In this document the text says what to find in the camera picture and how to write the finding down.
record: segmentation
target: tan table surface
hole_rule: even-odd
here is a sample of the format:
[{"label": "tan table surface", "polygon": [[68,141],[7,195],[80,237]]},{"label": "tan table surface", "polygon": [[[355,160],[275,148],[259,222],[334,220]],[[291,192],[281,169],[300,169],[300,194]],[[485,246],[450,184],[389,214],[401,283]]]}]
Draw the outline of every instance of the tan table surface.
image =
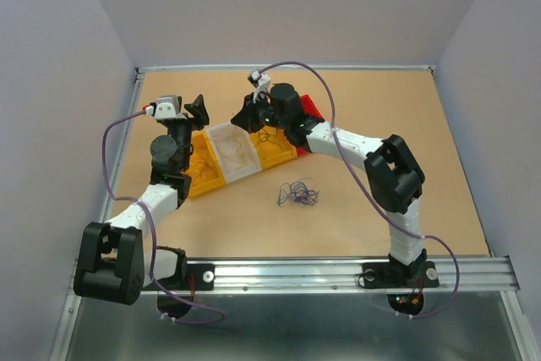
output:
[{"label": "tan table surface", "polygon": [[[224,123],[240,110],[243,97],[253,89],[247,75],[148,73],[139,108],[162,95],[180,95],[187,103],[202,93],[210,125]],[[399,134],[408,143],[426,175],[420,202],[422,231],[443,238],[457,254],[487,254],[430,73],[322,71],[322,75],[335,97],[338,127],[371,137]],[[325,90],[310,73],[271,71],[270,76],[273,83],[288,82],[299,94],[310,94],[323,116],[331,119]],[[118,194],[143,193],[150,179],[150,142],[164,131],[149,118],[134,120]],[[304,177],[316,182],[318,204],[278,206],[279,186]],[[116,204],[113,213],[126,206]],[[160,245],[181,247],[190,257],[386,255],[390,247],[388,226],[343,162],[316,154],[187,200],[159,225],[157,235]],[[435,242],[427,242],[426,247],[429,254],[446,254]]]}]

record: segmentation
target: gray wall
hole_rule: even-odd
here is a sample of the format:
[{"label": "gray wall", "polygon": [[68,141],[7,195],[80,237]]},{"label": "gray wall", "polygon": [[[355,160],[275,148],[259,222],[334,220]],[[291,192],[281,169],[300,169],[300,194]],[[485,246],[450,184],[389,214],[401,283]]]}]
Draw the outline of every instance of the gray wall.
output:
[{"label": "gray wall", "polygon": [[475,0],[436,72],[490,246],[541,344],[541,0]]},{"label": "gray wall", "polygon": [[101,0],[136,66],[436,63],[473,0]]},{"label": "gray wall", "polygon": [[0,0],[0,62],[0,358],[42,361],[133,68],[98,0]]}]

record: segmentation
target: cable bundle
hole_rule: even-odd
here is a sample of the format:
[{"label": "cable bundle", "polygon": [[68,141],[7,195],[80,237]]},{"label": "cable bundle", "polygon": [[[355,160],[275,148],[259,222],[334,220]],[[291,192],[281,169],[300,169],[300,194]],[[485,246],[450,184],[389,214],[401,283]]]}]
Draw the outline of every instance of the cable bundle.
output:
[{"label": "cable bundle", "polygon": [[313,206],[318,203],[319,196],[319,190],[310,189],[306,186],[305,182],[299,179],[293,183],[283,183],[280,185],[277,203],[279,206],[282,206],[289,200],[292,203]]}]

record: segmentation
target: purple cable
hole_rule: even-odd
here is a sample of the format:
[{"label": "purple cable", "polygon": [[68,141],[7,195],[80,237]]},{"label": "purple cable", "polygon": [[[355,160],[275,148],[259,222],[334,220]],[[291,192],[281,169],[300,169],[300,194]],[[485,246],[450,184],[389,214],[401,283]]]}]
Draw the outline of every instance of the purple cable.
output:
[{"label": "purple cable", "polygon": [[378,212],[378,214],[381,217],[383,217],[392,227],[394,227],[396,230],[399,230],[400,232],[403,232],[407,236],[413,237],[413,238],[418,238],[418,239],[427,238],[427,239],[435,240],[438,243],[440,243],[441,245],[443,245],[444,248],[449,252],[449,255],[451,256],[451,258],[453,260],[453,263],[455,264],[455,269],[456,269],[456,282],[455,282],[455,287],[454,287],[454,289],[452,291],[451,297],[440,308],[435,309],[435,310],[433,310],[431,312],[428,312],[428,313],[426,313],[424,315],[413,316],[413,318],[414,319],[423,319],[423,318],[426,318],[426,317],[437,315],[440,311],[447,308],[451,304],[451,302],[453,300],[455,300],[456,294],[458,293],[458,286],[460,285],[460,268],[458,266],[458,260],[456,259],[456,256],[453,253],[453,251],[451,250],[451,247],[449,247],[449,245],[447,245],[447,243],[444,242],[439,237],[436,237],[436,236],[433,236],[433,235],[423,236],[421,234],[416,234],[415,232],[410,232],[410,231],[406,230],[405,228],[401,227],[399,224],[396,224],[394,221],[392,221],[388,217],[388,215],[386,215],[381,210],[378,203],[374,200],[374,198],[372,197],[370,192],[366,189],[363,182],[361,181],[361,179],[358,177],[357,173],[353,169],[352,163],[347,159],[346,152],[344,151],[344,149],[342,147],[342,144],[340,144],[340,140],[338,139],[338,135],[336,134],[336,126],[335,126],[336,107],[335,107],[335,100],[332,97],[332,93],[331,93],[331,89],[329,88],[329,85],[325,82],[323,77],[315,69],[313,69],[312,67],[310,67],[306,63],[300,63],[298,61],[284,61],[284,62],[281,62],[281,63],[273,63],[273,64],[268,65],[268,66],[266,66],[266,67],[264,67],[262,69],[258,69],[258,72],[260,74],[263,74],[264,72],[266,72],[266,71],[268,71],[270,69],[273,69],[273,68],[276,68],[276,67],[281,67],[281,66],[284,66],[284,65],[298,65],[299,67],[303,67],[303,68],[307,69],[312,74],[314,74],[317,77],[317,79],[320,80],[321,84],[323,85],[323,87],[327,91],[327,95],[329,96],[329,101],[331,102],[331,129],[332,129],[332,137],[335,139],[335,142],[336,142],[336,148],[338,149],[338,152],[340,153],[340,156],[342,157],[342,160],[344,161],[344,164],[346,164],[347,170],[352,174],[353,179],[355,179],[355,182],[357,183],[359,188],[363,191],[364,196],[366,196],[366,199],[368,199],[368,201],[374,207],[374,209]]},{"label": "purple cable", "polygon": [[152,215],[150,213],[150,210],[148,206],[144,203],[139,201],[137,198],[134,198],[132,196],[115,196],[115,194],[112,192],[111,184],[109,183],[109,177],[107,176],[107,160],[106,160],[106,147],[107,147],[107,135],[111,131],[111,129],[120,123],[126,122],[128,120],[131,120],[132,118],[136,118],[138,116],[143,116],[146,114],[145,110],[142,110],[141,112],[132,113],[129,116],[125,118],[121,118],[120,120],[117,120],[116,122],[113,122],[107,126],[105,129],[105,132],[103,133],[103,139],[101,140],[101,169],[103,171],[103,181],[105,182],[105,186],[107,188],[107,192],[109,193],[109,196],[112,200],[120,201],[120,200],[127,200],[128,202],[134,202],[137,205],[143,209],[143,212],[146,215],[146,219],[149,222],[150,226],[150,234],[152,235],[152,254],[150,256],[150,269],[149,269],[149,275],[150,279],[154,284],[162,291],[164,292],[169,298],[172,298],[182,304],[187,304],[189,306],[194,306],[195,308],[209,310],[212,312],[216,312],[219,314],[219,316],[212,320],[180,320],[173,317],[170,317],[167,314],[161,314],[162,317],[165,317],[166,319],[172,321],[173,323],[179,323],[184,325],[209,325],[211,323],[216,323],[218,321],[224,320],[226,318],[226,314],[223,312],[223,310],[218,308],[213,308],[211,306],[207,306],[205,304],[197,304],[195,302],[190,302],[189,300],[186,300],[184,298],[181,298],[177,295],[175,295],[173,292],[168,290],[166,287],[163,287],[154,277],[154,265],[156,262],[156,251],[157,251],[157,237],[156,237],[156,226],[154,224],[154,219],[152,219]]}]

